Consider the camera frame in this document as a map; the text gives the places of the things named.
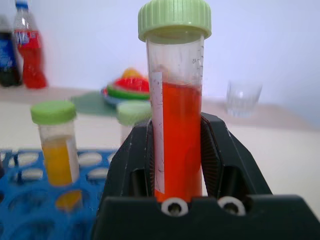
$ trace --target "light green cap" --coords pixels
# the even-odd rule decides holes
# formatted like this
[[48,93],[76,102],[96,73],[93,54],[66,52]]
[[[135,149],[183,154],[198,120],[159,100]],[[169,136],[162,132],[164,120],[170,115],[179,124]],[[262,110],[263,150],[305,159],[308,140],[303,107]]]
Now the light green cap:
[[31,107],[31,117],[38,125],[64,124],[76,117],[76,107],[70,101],[45,101]]
[[139,39],[156,29],[184,27],[199,29],[204,38],[211,36],[211,9],[203,0],[152,0],[144,5],[138,15]]
[[125,126],[134,126],[152,116],[151,105],[146,101],[125,101],[116,106],[119,123]]

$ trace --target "green mat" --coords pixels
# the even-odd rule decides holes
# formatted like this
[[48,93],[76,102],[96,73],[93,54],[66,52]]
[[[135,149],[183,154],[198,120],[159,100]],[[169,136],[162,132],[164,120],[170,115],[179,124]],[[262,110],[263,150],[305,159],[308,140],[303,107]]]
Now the green mat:
[[96,116],[115,116],[116,109],[108,105],[99,91],[93,91],[81,96],[71,97],[76,111],[80,114]]

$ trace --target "white wall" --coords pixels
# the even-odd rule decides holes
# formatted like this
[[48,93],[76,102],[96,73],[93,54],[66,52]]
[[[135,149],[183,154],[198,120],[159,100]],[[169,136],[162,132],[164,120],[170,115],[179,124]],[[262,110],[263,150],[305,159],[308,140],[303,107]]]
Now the white wall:
[[[203,95],[225,97],[228,80],[263,82],[277,103],[320,126],[320,0],[207,0]],[[127,67],[147,73],[137,15],[147,0],[29,0],[51,86],[99,89]],[[14,0],[0,1],[13,21]]]

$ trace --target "white label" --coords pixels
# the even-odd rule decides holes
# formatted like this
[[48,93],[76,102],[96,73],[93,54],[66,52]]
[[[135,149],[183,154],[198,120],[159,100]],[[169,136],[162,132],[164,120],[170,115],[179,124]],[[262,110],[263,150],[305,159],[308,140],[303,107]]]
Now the white label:
[[154,140],[154,189],[165,193],[164,101],[162,72],[151,74],[151,105]]
[[75,137],[70,137],[66,140],[66,148],[69,156],[71,179],[74,183],[78,180],[80,174]]

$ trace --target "clear glass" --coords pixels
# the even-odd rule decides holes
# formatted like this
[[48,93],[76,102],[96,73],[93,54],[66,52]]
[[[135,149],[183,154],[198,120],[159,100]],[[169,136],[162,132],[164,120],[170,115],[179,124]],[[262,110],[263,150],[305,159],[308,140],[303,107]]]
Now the clear glass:
[[235,117],[251,116],[259,101],[261,91],[261,83],[229,82],[226,95],[226,109],[228,114]]

